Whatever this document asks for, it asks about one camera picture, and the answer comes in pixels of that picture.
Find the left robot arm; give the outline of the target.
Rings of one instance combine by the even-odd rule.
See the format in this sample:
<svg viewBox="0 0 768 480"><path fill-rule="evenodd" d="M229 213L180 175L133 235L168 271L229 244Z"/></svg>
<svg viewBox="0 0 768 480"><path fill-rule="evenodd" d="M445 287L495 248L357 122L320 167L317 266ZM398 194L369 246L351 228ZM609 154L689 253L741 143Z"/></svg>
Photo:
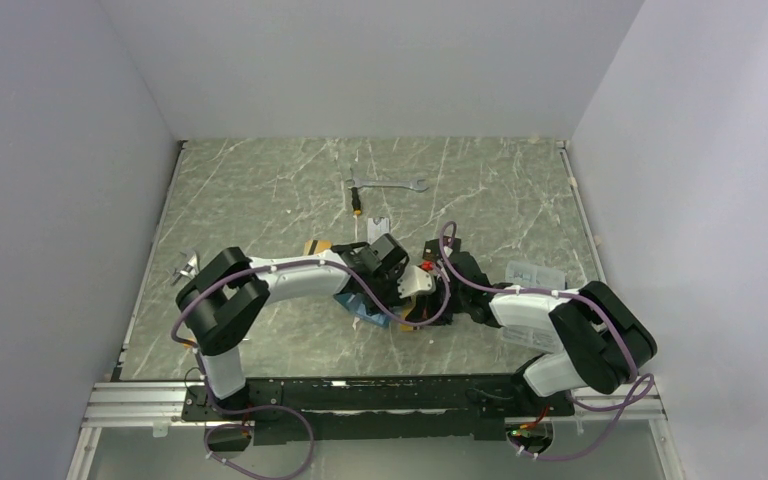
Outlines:
<svg viewBox="0 0 768 480"><path fill-rule="evenodd" d="M176 295L191 346L207 377L208 407L224 420L247 406L248 385L239 354L260 311L284 300L363 294L372 311L392 311L436 289L430 273L412 265L390 234L373 243L333 245L304 256L249 257L238 247L222 250Z"/></svg>

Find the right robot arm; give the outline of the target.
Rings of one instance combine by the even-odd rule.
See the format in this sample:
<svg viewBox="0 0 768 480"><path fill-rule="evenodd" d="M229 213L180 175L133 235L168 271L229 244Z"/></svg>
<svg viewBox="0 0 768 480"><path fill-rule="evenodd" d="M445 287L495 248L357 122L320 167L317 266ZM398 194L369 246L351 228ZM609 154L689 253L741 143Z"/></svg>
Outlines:
<svg viewBox="0 0 768 480"><path fill-rule="evenodd" d="M493 284L466 251L445 248L439 262L449 313L520 334L537 351L512 379L511 401L524 415L560 392L589 387L611 394L658 352L653 335L604 282L567 290Z"/></svg>

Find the blue leather card holder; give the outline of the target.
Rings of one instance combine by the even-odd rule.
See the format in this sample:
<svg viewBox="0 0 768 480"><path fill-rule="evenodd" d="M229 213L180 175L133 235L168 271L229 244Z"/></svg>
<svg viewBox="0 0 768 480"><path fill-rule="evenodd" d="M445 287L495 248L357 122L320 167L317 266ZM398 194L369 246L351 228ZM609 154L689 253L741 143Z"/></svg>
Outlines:
<svg viewBox="0 0 768 480"><path fill-rule="evenodd" d="M363 321L380 328L389 326L390 318L381 312L373 312L368 308L365 303L367 297L364 294L342 293L335 295L334 300L353 315L355 323Z"/></svg>

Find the single gold credit card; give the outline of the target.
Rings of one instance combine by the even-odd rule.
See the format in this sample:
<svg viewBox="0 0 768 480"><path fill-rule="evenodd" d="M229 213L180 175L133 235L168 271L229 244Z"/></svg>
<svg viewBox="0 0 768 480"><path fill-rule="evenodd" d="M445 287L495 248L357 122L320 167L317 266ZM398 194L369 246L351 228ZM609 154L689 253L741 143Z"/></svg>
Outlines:
<svg viewBox="0 0 768 480"><path fill-rule="evenodd" d="M404 311L401 315L401 318L403 320L402 323L399 324L398 329L401 332L413 332L420 329L420 326L415 325L413 322L411 322L410 313L408 311Z"/></svg>

